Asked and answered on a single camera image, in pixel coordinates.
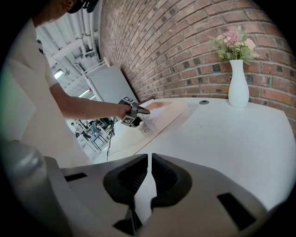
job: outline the wire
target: wire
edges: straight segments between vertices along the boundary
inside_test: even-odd
[[[112,121],[112,125],[111,125],[111,135],[110,135],[109,144],[108,144],[107,161],[106,162],[108,162],[108,158],[109,158],[109,149],[110,149],[110,146],[111,146],[111,138],[112,138],[113,129],[114,129],[114,122],[115,122],[115,117],[113,117],[113,121]]]

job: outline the forearm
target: forearm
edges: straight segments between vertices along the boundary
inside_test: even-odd
[[[120,117],[118,106],[118,104],[69,96],[67,103],[60,107],[60,110],[68,119],[99,119]]]

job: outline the fluorescent light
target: fluorescent light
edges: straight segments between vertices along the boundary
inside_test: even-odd
[[[58,79],[61,75],[63,75],[64,74],[64,72],[62,71],[62,70],[58,70],[57,72],[56,72],[56,74],[54,75],[54,77],[56,78],[56,79]]]
[[[88,90],[86,90],[85,92],[83,92],[79,97],[82,97],[82,96],[84,96],[87,92],[89,92],[89,89]]]

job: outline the white flower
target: white flower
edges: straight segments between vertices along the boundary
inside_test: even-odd
[[[246,39],[244,42],[245,46],[248,47],[250,50],[255,49],[256,45],[251,39]]]

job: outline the black rectangular slot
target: black rectangular slot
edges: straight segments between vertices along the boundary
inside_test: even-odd
[[[230,193],[218,195],[217,198],[224,206],[232,220],[236,223],[239,230],[247,228],[256,219],[236,200]]]
[[[65,176],[65,179],[67,182],[70,182],[70,181],[78,180],[78,179],[81,179],[84,177],[87,177],[87,175],[84,173],[78,173],[78,174],[74,174],[74,175],[67,175],[67,176]]]

